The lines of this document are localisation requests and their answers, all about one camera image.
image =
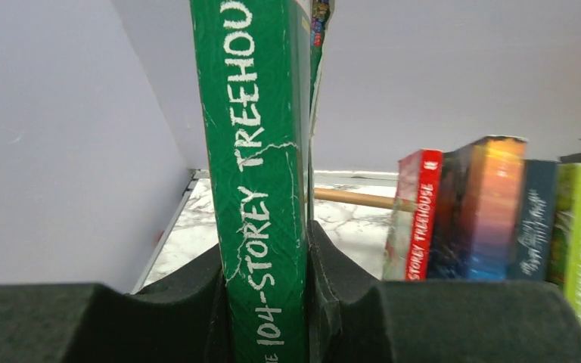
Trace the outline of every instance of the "dark blue book spine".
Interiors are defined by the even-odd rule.
[[[513,263],[509,267],[508,277],[512,280],[544,281],[550,257],[558,163],[527,160],[524,171],[520,215],[511,244]]]

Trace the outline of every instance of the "foam holder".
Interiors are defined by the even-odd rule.
[[[581,362],[552,285],[382,282],[308,229],[311,362]],[[135,295],[0,286],[0,362],[233,362],[229,324],[217,246]]]

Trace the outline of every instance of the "red book spine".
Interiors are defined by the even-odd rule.
[[[433,233],[433,218],[440,186],[443,155],[438,150],[422,150],[416,208],[413,215],[411,244],[406,256],[407,281],[424,280],[427,277],[430,239]]]

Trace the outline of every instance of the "marble surface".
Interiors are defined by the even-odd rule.
[[[368,185],[316,185],[393,197],[395,188]],[[315,201],[315,218],[333,243],[358,265],[379,278],[384,243],[387,238],[389,209]],[[200,179],[179,216],[175,227],[155,260],[144,286],[166,277],[217,244],[217,230],[210,180]]]

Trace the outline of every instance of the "wooden stick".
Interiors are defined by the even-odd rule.
[[[357,206],[374,206],[383,209],[393,209],[395,207],[393,198],[390,197],[353,193],[352,191],[338,191],[335,189],[315,188],[315,199],[355,204]],[[413,212],[415,210],[415,203],[408,200],[402,200],[399,210]]]

